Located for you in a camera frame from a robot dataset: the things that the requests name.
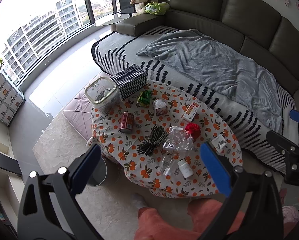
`clear food container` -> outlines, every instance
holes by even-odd
[[[103,114],[109,114],[121,102],[116,84],[107,77],[100,77],[85,89],[88,100]]]

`gray blanket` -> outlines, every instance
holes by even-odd
[[[162,35],[136,53],[148,55],[245,105],[278,132],[281,108],[276,80],[265,68],[196,29]]]

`white bottle cap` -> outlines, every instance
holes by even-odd
[[[182,159],[182,160],[180,160],[177,164],[178,164],[178,166],[181,166],[181,165],[183,165],[183,164],[185,164],[186,163],[186,161],[184,160],[184,159]]]

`person's leg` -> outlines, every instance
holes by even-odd
[[[139,208],[139,226],[134,240],[196,240],[200,236],[166,223],[155,208],[147,207],[141,195],[134,194],[132,203]]]
[[[201,198],[191,201],[188,204],[187,213],[192,217],[194,224],[193,231],[199,233],[204,232],[218,213],[221,206],[221,202],[210,198]],[[228,234],[239,229],[244,216],[245,214],[243,212],[238,212]]]

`gray sock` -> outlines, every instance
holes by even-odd
[[[132,205],[135,206],[138,209],[148,207],[147,203],[145,202],[145,199],[142,195],[134,193],[132,195]]]

